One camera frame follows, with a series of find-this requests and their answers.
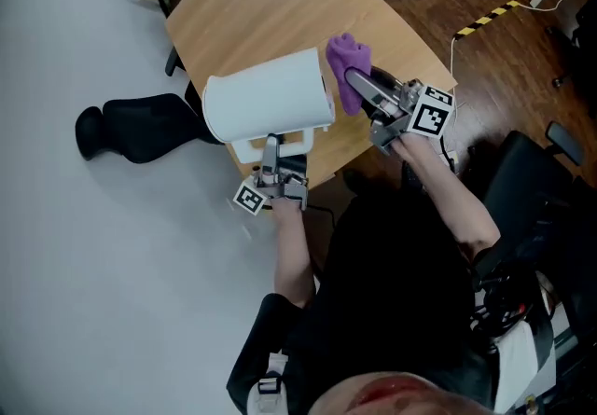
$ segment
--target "black cloth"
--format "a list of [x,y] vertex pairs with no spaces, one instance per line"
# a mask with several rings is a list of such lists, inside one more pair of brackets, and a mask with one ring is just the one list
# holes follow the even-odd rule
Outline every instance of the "black cloth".
[[266,296],[227,388],[246,413],[269,354],[282,350],[291,415],[340,381],[379,371],[417,374],[491,407],[491,371],[470,337],[473,309],[467,264],[427,197],[359,196],[340,218],[312,305]]

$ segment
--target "purple rag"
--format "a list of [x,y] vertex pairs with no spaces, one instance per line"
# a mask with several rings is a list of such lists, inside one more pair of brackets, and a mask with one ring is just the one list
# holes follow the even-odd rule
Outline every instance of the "purple rag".
[[347,115],[356,115],[361,109],[363,97],[347,82],[344,74],[353,67],[368,76],[371,75],[371,48],[354,41],[350,34],[334,36],[327,42],[326,57],[338,80],[342,108]]

